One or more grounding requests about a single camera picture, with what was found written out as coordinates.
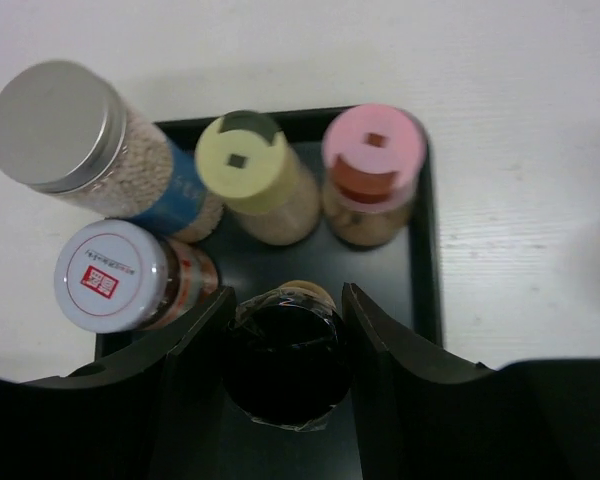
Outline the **pink cap spice bottle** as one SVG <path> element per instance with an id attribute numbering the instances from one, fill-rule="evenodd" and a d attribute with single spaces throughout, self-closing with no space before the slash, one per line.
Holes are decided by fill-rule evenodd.
<path id="1" fill-rule="evenodd" d="M 361 248 L 391 241 L 408 222 L 427 154 L 424 128 L 405 110 L 368 103 L 341 112 L 321 146 L 333 233 Z"/>

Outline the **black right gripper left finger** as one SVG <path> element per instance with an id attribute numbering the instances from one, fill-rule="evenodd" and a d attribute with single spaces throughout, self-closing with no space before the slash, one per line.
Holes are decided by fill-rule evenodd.
<path id="1" fill-rule="evenodd" d="M 224 287 L 66 377 L 0 379 L 0 479 L 214 479 Z"/>

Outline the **dark sauce jar white lid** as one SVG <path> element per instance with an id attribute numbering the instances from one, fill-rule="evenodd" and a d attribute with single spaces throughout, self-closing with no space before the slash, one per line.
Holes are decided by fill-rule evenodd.
<path id="1" fill-rule="evenodd" d="M 54 293 L 65 316 L 97 334 L 155 330 L 220 285 L 202 250 L 122 220 L 101 220 L 62 248 Z"/>

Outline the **small dark spice bottle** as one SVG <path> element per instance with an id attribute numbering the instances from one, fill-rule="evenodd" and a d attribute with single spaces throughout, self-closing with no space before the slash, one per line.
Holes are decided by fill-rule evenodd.
<path id="1" fill-rule="evenodd" d="M 352 381 L 344 322 L 321 286 L 292 280 L 239 304 L 220 356 L 225 390 L 251 421 L 320 431 Z"/>

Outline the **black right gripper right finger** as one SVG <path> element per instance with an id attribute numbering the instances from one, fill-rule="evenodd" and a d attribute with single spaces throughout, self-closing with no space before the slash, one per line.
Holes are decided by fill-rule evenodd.
<path id="1" fill-rule="evenodd" d="M 493 370 L 342 291 L 367 479 L 600 479 L 600 359 Z"/>

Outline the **yellow cap spice bottle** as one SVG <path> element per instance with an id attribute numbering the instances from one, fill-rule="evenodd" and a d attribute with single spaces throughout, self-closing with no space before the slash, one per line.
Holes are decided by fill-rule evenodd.
<path id="1" fill-rule="evenodd" d="M 271 116 L 239 110 L 216 118 L 199 137 L 194 159 L 203 184 L 255 239 L 287 246 L 316 228 L 317 181 Z"/>

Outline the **tall jar silver lid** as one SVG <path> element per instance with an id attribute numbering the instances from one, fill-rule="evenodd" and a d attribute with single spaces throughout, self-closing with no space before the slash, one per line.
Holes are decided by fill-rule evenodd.
<path id="1" fill-rule="evenodd" d="M 0 92 L 0 170 L 44 195 L 185 243 L 208 237 L 223 215 L 192 153 L 71 61 L 33 65 Z"/>

